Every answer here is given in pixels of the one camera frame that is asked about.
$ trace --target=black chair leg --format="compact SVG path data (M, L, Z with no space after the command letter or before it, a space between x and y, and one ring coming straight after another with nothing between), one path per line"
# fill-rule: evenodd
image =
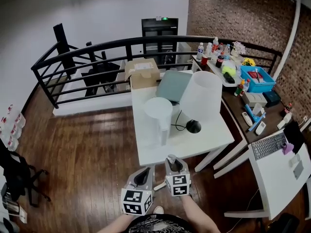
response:
M41 175L41 173L45 173L46 175L49 174L49 172L48 172L47 170L41 169L41 170L38 171L34 176L31 177L31 183L33 183L36 179L38 179L39 176Z
M32 197L32 188L31 187L28 187L28 199L29 199L29 204L33 207L38 207L37 204L34 204L33 203L33 197Z
M51 199L48 195L41 192L38 187L36 187L34 184L32 185L32 189L35 190L37 193L41 194L48 202L51 202Z
M36 168L33 165L28 165L28 167L32 169L33 171L36 171Z

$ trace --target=black box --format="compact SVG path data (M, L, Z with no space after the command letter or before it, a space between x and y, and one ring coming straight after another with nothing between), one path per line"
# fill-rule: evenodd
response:
M275 91L263 92L263 96L267 100L266 107L275 106L281 101L280 96Z

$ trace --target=human arm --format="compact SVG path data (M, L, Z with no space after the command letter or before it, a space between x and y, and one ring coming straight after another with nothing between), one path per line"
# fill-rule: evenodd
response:
M190 196L180 196L189 223L198 233L220 233L214 221L206 215Z
M97 233L121 233L126 230L133 219L134 215L123 214Z

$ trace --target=black lamp base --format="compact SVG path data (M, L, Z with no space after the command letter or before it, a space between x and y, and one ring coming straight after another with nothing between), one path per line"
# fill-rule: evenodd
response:
M189 122L187 122L186 124L186 129L192 133L192 134L196 134L199 133L201 131L201 124L198 121L195 120L190 120Z

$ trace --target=wooden floor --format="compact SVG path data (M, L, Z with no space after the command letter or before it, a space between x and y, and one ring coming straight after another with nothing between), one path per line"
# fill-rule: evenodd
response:
M19 203L28 213L28 224L18 224L22 232L29 233L95 233L120 215L121 189L129 174L139 169L132 108L67 117L54 117L52 111L38 88L25 113L27 122L18 152L29 164L50 172L42 177L39 187L52 201L41 198L39 208L33 208L26 197L21 197ZM194 167L204 157L186 159L191 193L225 233L238 219L226 218L224 212L245 210L258 186L249 162L218 179L213 177L212 165L195 173ZM157 165L155 170L159 184L164 180L165 168ZM179 198L172 198L166 189L155 193L152 209L157 205L168 214L186 218ZM258 193L249 209L261 208ZM299 233L311 229L304 221L303 191L284 212L300 219ZM243 219L232 232L259 230L254 219Z

